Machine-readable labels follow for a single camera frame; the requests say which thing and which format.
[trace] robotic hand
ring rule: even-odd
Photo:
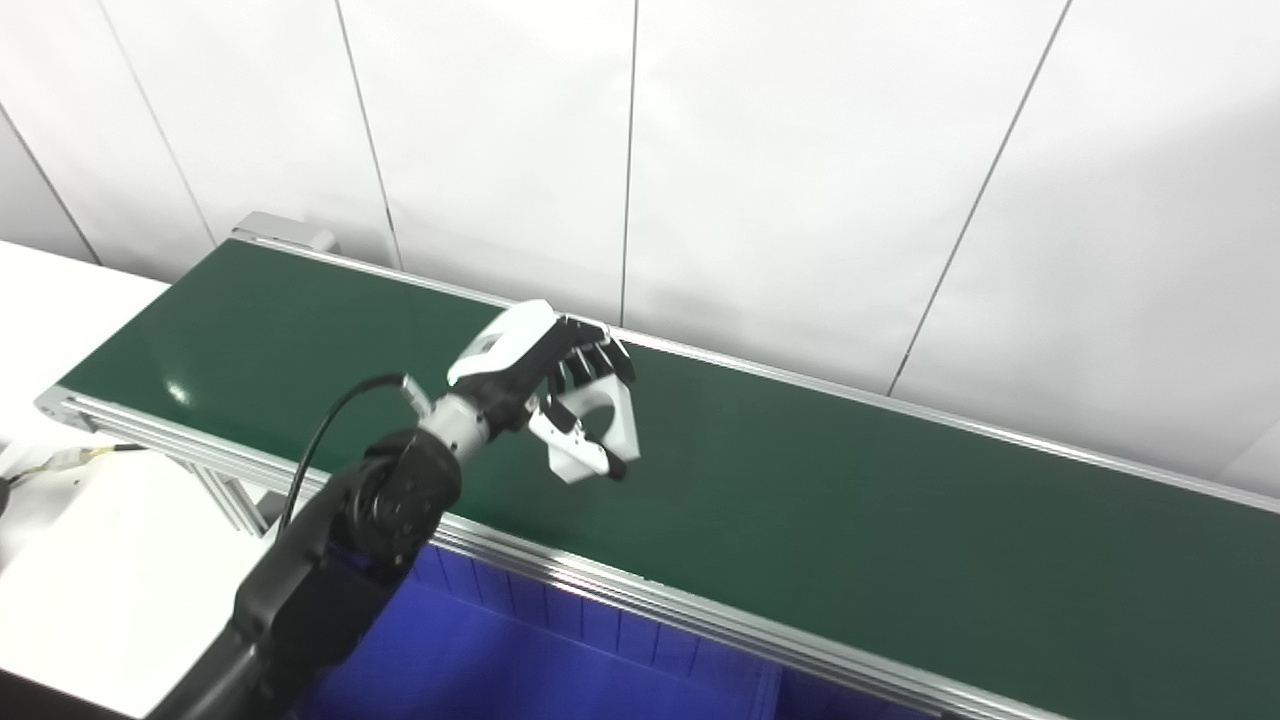
[[[509,307],[480,332],[449,368],[451,389],[438,401],[408,375],[353,388],[320,433],[346,400],[379,384],[399,387],[417,427],[370,446],[292,523],[287,506],[280,534],[237,591],[227,626],[148,719],[283,716],[321,671],[355,650],[461,496],[462,464],[499,433],[527,427],[567,482],[621,479],[626,462],[639,457],[627,389],[634,380],[631,359],[607,327],[538,300]],[[548,392],[539,397],[543,383]],[[579,414],[604,405],[614,407],[613,424],[591,438]],[[305,464],[296,484],[303,473]]]

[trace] black fingertip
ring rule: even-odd
[[[568,357],[564,359],[564,366],[568,369],[568,374],[573,377],[573,384],[582,387],[591,382],[591,370],[586,366],[586,360],[582,359],[582,354],[573,351]]]
[[[547,375],[547,392],[548,395],[563,395],[567,386],[568,377],[564,374],[564,366],[557,365],[556,369]]]
[[[609,364],[613,365],[613,372],[617,373],[618,379],[626,384],[636,382],[636,366],[631,363],[631,356],[618,341],[609,342],[600,346],[604,350],[605,357],[609,359]]]
[[[613,374],[613,365],[609,364],[608,357],[604,356],[604,351],[600,350],[599,345],[593,345],[591,347],[582,350],[582,356],[586,357],[588,364],[591,365],[591,370],[595,373],[596,378]]]
[[[604,457],[609,461],[609,477],[621,480],[627,477],[627,464],[614,455],[608,447],[604,448]]]

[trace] robot finger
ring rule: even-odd
[[[586,364],[586,357],[582,356],[582,351],[571,350],[563,364],[568,369],[568,374],[573,378],[575,387],[582,387],[594,379]]]
[[[636,382],[636,366],[631,363],[631,355],[627,352],[627,348],[617,338],[611,337],[609,342],[600,345],[600,350],[609,359],[609,365],[613,366],[613,372],[618,374],[620,380],[626,384]]]
[[[563,364],[557,364],[556,369],[547,375],[547,393],[552,396],[564,395],[567,388],[568,373],[564,370]]]
[[[576,318],[564,318],[564,324],[573,331],[575,345],[579,347],[595,345],[609,337],[609,331],[607,331],[604,325],[596,323],[589,323]]]
[[[609,363],[609,359],[604,356],[604,351],[600,350],[599,345],[586,347],[581,352],[582,357],[586,359],[586,363],[591,365],[591,370],[595,373],[596,378],[613,374],[613,365]]]

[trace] blue container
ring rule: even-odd
[[[931,720],[878,697],[795,670],[782,671],[777,720]]]
[[[424,550],[303,720],[764,720],[777,665],[484,564]]]

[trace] black cable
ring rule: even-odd
[[[338,415],[342,406],[349,402],[353,397],[364,395],[376,387],[383,386],[402,386],[404,384],[404,373],[392,373],[387,375],[378,375],[369,378],[367,380],[361,380],[356,383],[355,387],[343,393],[337,402],[329,407],[325,413],[324,419],[320,421],[320,427],[316,428],[316,434],[311,436],[311,442],[307,443],[307,448],[302,451],[302,459],[298,460],[298,469],[293,473],[293,482],[289,483],[289,495],[284,497],[284,509],[280,511],[280,529],[276,532],[275,537],[279,538],[284,534],[284,529],[289,527],[289,520],[293,519],[293,506],[298,502],[298,493],[302,492],[302,480],[307,477],[307,469],[311,466],[311,459],[316,454],[316,448],[320,446],[320,438],[324,437],[325,430],[329,429],[329,423]]]

